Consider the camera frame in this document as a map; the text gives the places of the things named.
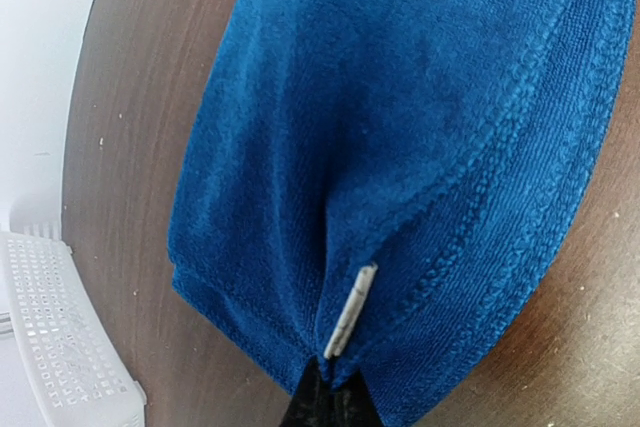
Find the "perforated plastic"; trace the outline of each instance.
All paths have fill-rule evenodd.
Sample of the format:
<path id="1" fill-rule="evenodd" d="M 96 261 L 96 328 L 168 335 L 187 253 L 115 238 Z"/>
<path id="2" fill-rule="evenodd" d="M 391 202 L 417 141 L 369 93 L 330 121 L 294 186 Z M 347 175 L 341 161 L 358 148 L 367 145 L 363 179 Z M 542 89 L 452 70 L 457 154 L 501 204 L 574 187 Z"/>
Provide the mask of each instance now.
<path id="1" fill-rule="evenodd" d="M 50 427 L 144 427 L 146 398 L 109 341 L 69 248 L 0 233 L 20 355 Z"/>

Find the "white floor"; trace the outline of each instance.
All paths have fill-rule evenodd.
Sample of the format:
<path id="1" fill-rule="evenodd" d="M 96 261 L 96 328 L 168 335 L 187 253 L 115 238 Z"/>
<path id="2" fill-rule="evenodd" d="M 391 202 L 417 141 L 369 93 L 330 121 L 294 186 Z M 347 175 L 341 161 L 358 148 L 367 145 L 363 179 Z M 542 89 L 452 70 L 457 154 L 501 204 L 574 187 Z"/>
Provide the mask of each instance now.
<path id="1" fill-rule="evenodd" d="M 59 234 L 69 104 L 92 1 L 0 0 L 0 231 Z M 0 413 L 3 427 L 45 425 L 12 340 L 0 341 Z"/>

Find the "wooden table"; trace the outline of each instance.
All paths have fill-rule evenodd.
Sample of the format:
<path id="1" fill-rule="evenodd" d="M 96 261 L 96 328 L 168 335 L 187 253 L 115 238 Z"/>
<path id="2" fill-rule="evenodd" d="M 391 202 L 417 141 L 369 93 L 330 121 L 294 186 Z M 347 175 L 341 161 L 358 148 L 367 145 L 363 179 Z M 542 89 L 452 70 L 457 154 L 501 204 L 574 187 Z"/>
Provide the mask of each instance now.
<path id="1" fill-rule="evenodd" d="M 149 395 L 150 427 L 276 426 L 288 403 L 170 287 L 173 195 L 233 3 L 96 0 L 76 78 L 63 235 Z M 560 255 L 500 344 L 421 426 L 640 425 L 639 92 L 636 36 Z"/>

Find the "towel tag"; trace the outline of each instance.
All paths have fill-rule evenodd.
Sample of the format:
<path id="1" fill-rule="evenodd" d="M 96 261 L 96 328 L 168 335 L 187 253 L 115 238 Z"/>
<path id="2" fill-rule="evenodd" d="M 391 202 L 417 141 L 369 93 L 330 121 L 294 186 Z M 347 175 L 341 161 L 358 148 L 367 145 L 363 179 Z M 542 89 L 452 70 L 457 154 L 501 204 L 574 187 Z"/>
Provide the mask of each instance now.
<path id="1" fill-rule="evenodd" d="M 347 302 L 333 329 L 329 343 L 326 349 L 324 349 L 325 359 L 328 360 L 332 357 L 339 357 L 347 346 L 347 342 L 349 342 L 349 338 L 353 333 L 360 312 L 362 312 L 364 303 L 367 300 L 367 295 L 369 294 L 377 270 L 378 266 L 372 263 L 371 265 L 362 267 L 360 272 L 358 272 L 356 281 L 351 288 L 351 292 L 349 292 Z"/>

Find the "blue towel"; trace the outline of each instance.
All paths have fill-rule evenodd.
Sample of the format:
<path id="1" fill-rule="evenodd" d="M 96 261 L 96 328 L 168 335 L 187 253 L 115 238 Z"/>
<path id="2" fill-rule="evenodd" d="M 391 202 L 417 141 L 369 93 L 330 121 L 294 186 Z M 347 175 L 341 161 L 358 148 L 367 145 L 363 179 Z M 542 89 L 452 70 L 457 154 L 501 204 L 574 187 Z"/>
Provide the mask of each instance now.
<path id="1" fill-rule="evenodd" d="M 635 0 L 237 0 L 184 160 L 174 287 L 288 392 L 316 356 L 407 426 L 552 262 Z M 322 357 L 359 269 L 346 350 Z"/>

